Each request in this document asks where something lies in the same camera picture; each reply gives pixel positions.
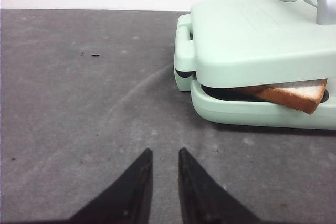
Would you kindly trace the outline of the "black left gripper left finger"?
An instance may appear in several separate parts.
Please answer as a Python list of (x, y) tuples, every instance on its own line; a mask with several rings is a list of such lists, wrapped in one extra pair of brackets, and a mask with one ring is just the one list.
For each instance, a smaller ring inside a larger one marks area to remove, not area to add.
[(153, 194), (149, 148), (100, 195), (62, 223), (148, 223)]

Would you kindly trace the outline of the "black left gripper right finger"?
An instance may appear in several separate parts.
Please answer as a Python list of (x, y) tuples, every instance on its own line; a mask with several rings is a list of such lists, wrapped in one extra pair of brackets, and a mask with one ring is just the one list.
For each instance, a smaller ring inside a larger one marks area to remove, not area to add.
[(184, 223), (262, 223), (218, 185), (186, 148), (178, 154), (178, 188)]

